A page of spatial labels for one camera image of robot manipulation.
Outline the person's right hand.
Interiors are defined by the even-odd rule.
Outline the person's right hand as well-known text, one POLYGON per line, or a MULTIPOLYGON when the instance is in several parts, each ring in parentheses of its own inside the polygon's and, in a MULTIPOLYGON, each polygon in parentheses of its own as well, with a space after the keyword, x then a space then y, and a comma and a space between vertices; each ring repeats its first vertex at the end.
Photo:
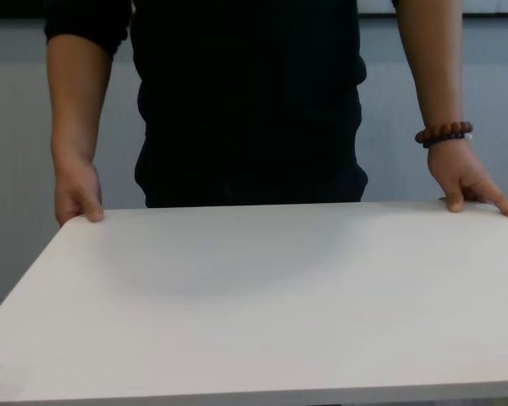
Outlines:
POLYGON ((100 222, 103 219, 102 191, 96 168, 84 161, 57 166, 54 203, 60 227, 78 216, 100 222))

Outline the person's left hand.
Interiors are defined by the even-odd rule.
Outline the person's left hand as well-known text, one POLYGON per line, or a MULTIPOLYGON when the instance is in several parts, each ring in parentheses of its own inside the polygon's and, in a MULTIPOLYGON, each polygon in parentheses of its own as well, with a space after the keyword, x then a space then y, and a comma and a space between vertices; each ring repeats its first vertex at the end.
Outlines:
POLYGON ((450 140, 428 149, 428 169, 444 192, 449 211, 457 213, 466 201, 494 205, 508 217, 508 198, 464 140, 450 140))

